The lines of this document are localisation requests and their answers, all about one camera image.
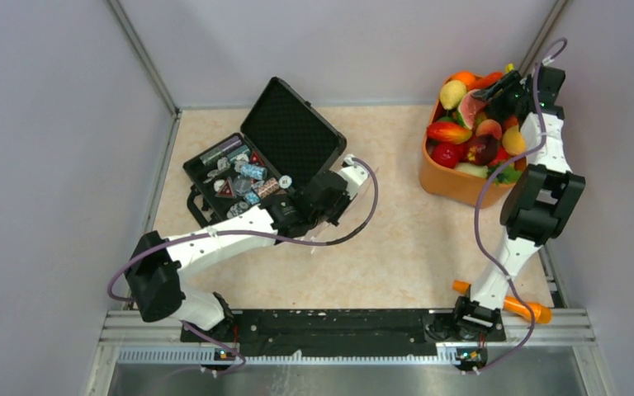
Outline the orange fruit basket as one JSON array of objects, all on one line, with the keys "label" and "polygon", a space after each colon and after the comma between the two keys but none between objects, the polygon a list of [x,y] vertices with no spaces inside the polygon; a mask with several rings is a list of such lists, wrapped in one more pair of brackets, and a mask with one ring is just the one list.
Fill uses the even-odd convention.
[{"label": "orange fruit basket", "polygon": [[[437,98],[431,111],[429,124],[441,116],[444,116],[444,113],[445,110]],[[423,190],[432,195],[442,196],[465,205],[475,206],[487,179],[440,166],[431,159],[429,149],[433,150],[433,144],[429,141],[427,134],[424,133],[422,143],[420,144],[422,157],[419,163],[419,184]],[[519,159],[513,165],[513,169],[519,172],[523,172],[526,167],[526,158]],[[515,183],[496,184],[496,182],[493,182],[485,193],[481,208],[486,209],[496,204],[502,200],[514,186]]]}]

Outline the red yellow toy mango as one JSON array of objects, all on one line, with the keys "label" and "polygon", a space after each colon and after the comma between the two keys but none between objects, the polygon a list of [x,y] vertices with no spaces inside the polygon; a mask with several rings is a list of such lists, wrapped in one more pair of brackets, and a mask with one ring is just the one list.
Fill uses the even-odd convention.
[{"label": "red yellow toy mango", "polygon": [[439,143],[463,144],[472,136],[472,131],[450,121],[435,121],[426,130],[429,139]]}]

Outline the red toy tomato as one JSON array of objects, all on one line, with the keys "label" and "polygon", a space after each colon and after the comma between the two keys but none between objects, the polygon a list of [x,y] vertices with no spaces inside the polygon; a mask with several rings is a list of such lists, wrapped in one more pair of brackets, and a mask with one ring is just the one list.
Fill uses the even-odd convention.
[{"label": "red toy tomato", "polygon": [[448,142],[437,144],[430,158],[438,165],[453,169],[461,161],[461,146]]}]

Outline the toy peach orange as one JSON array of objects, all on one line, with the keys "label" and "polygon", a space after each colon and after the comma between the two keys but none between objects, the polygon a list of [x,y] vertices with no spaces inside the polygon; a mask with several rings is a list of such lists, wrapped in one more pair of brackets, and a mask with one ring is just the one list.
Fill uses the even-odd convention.
[{"label": "toy peach orange", "polygon": [[513,125],[504,131],[501,143],[510,157],[518,156],[527,151],[526,141],[518,125]]}]

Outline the toy watermelon slice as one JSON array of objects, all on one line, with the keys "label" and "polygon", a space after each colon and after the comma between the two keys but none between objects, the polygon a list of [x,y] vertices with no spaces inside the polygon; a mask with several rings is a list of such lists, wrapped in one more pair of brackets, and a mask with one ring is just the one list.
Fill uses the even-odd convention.
[{"label": "toy watermelon slice", "polygon": [[478,97],[480,89],[469,91],[457,106],[454,118],[457,123],[469,130],[475,127],[477,115],[487,107],[487,102]]}]

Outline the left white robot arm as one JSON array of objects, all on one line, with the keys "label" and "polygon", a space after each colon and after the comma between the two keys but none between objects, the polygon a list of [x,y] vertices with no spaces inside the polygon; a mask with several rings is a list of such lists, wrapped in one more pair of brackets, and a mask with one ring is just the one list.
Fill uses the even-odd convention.
[{"label": "left white robot arm", "polygon": [[187,282],[205,269],[254,249],[277,243],[319,246],[306,234],[323,223],[337,224],[369,175],[346,166],[319,174],[293,195],[274,195],[262,204],[196,232],[161,238],[145,234],[125,269],[125,280],[141,319],[155,323],[173,318],[193,324],[212,341],[227,338],[231,311],[216,292]]}]

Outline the clear zip top bag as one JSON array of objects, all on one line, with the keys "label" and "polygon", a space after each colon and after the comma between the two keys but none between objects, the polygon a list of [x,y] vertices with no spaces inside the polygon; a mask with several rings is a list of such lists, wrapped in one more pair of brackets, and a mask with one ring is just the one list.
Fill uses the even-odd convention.
[{"label": "clear zip top bag", "polygon": [[[357,157],[348,157],[338,174],[345,177],[348,182],[348,194],[351,198],[350,205],[340,218],[339,225],[322,223],[307,233],[305,241],[315,243],[315,246],[310,251],[311,254],[315,253],[317,247],[333,247],[350,241],[369,225],[375,214],[379,200],[376,171],[364,160]],[[367,207],[367,194],[372,186],[375,191],[370,208],[365,210],[365,218],[357,224],[358,212],[361,211],[362,207]]]}]

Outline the white ten poker chip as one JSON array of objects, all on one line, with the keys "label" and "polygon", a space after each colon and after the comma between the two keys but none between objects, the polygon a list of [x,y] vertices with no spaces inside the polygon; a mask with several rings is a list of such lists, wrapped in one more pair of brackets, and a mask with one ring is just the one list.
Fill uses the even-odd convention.
[{"label": "white ten poker chip", "polygon": [[292,178],[288,175],[283,175],[278,178],[278,185],[282,189],[287,189],[292,184]]}]

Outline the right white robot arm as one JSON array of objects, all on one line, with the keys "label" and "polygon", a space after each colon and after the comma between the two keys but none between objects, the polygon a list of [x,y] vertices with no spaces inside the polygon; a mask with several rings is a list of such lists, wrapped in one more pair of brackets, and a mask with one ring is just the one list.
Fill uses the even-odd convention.
[{"label": "right white robot arm", "polygon": [[572,172],[565,158],[562,128],[565,113],[556,104],[565,72],[546,65],[530,75],[507,73],[479,94],[494,116],[516,116],[529,149],[514,154],[527,166],[505,200],[499,222],[503,237],[483,274],[465,287],[451,317],[453,333],[478,341],[502,328],[501,314],[513,281],[538,250],[565,228],[578,203],[585,179]]}]

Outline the black poker chip case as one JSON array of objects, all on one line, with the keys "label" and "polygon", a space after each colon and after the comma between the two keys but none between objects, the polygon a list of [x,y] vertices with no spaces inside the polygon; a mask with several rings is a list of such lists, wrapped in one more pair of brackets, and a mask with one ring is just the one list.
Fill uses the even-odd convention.
[{"label": "black poker chip case", "polygon": [[346,137],[279,77],[269,80],[239,132],[214,140],[182,169],[192,182],[187,208],[205,227],[229,218],[244,201],[236,159],[267,169],[269,178],[291,178],[292,190],[330,169],[347,147]]}]

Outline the orange toy carrot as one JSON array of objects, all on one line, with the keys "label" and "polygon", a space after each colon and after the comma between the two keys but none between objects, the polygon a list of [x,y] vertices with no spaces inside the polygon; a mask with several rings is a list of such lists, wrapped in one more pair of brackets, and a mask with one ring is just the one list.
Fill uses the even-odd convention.
[{"label": "orange toy carrot", "polygon": [[531,314],[534,315],[536,323],[548,324],[551,322],[553,314],[548,307],[536,302],[527,303],[527,306],[526,308],[518,299],[511,296],[507,296],[504,300],[505,311],[517,314],[527,322],[531,322]]}]

